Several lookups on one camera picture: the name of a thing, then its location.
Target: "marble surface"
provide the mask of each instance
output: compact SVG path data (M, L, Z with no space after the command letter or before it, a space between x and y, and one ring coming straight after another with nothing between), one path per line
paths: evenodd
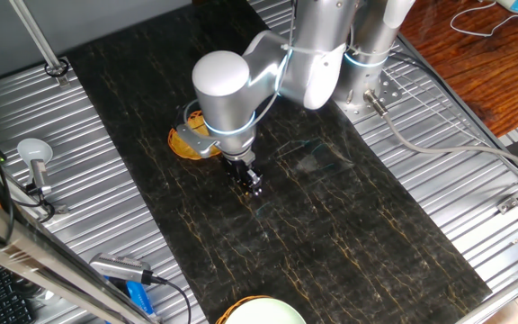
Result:
M490 291L332 104L279 98L253 145L263 194L167 146L191 71L265 28L244 0L185 7L69 53L210 322L266 294L307 323L453 323Z

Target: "aluminum rail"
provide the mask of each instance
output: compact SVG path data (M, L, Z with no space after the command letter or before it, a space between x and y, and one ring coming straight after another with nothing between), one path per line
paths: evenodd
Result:
M476 309L465 315L457 324L478 324L488 320L507 303L518 297L518 279L507 285L498 293L483 301Z
M0 239L9 215L0 209ZM156 323L31 217L16 217L0 265L110 323Z
M37 48L40 50L41 55L43 55L43 58L51 68L52 74L59 73L59 75L56 76L59 85L69 85L69 80L65 74L67 72L67 67L63 66L55 53L53 53L53 49L51 49L49 43L43 35L43 32L41 32L40 26L37 24L37 22L35 22L35 19L33 19L33 16L27 8L27 5L25 5L25 2L23 0L9 0L9 2L13 6L13 9L15 9L15 12L19 18L22 20L23 25L27 29L27 32L29 32L33 38L33 41L35 42L35 45L37 45Z

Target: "white lamp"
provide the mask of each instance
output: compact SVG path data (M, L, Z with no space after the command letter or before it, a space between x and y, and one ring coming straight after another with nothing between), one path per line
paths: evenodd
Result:
M225 324L305 324L305 320L283 301L259 298L237 307Z
M24 139L17 144L17 152L29 167L29 194L49 194L51 185L45 164L53 158L53 149L41 139Z

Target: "corrugated metal sheet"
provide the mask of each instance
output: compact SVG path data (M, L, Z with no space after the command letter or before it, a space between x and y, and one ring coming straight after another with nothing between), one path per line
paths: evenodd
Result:
M250 3L274 31L289 32L288 0ZM404 94L389 107L409 140L449 147L476 144L466 133L485 136L424 72L395 61L387 66L387 72L429 106ZM186 290L193 323L206 323L93 105L75 73L68 75L72 84L65 89L40 67L0 80L0 148L9 156L8 170L24 183L27 166L17 156L17 143L28 137L47 141L55 152L49 163L54 184L49 200L69 206L69 216L50 223L49 229L86 261L98 252L146 260ZM518 176L511 168L488 154L409 151L374 114L353 120L353 125L493 291L518 277L518 211L501 215L496 209L518 190ZM518 131L507 136L501 138L505 145L516 140ZM151 287L148 294L167 323L186 321L183 298L170 287ZM101 322L66 301L39 309L39 315L39 323Z
M290 1L249 3L274 31L283 36L289 32ZM400 41L394 50L410 54ZM391 119L408 140L442 148L478 143L466 133L485 138L479 123L450 95L442 93L425 72L395 60L388 60L385 70L429 107L404 92L401 100L388 108ZM493 292L518 278L518 211L502 215L496 209L505 197L518 190L518 175L503 160L476 152L415 153L403 148L375 113L349 117L365 142ZM517 138L518 130L509 136Z
M85 261L107 252L149 262L190 297L192 323L207 323L75 72L68 76L71 86L63 89L42 67L0 80L0 149L8 156L7 170L24 184L28 168L17 143L25 138L49 143L53 193L47 198L66 204L69 214L50 221L48 229ZM187 322L185 301L173 288L150 286L147 293L165 323ZM39 309L38 316L38 323L103 323L64 300Z

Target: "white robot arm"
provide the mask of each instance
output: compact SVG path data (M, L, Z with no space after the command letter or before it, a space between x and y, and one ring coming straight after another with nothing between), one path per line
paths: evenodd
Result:
M289 40L262 31L243 56L229 51L205 55L192 81L210 136L184 124L177 127L181 138L203 157L215 145L228 173L259 194L262 176L254 169L251 144L255 125L276 95L312 110L333 98L349 110L364 105L363 94L380 86L383 64L415 0L367 1L294 0L296 29ZM255 110L270 96L257 116Z

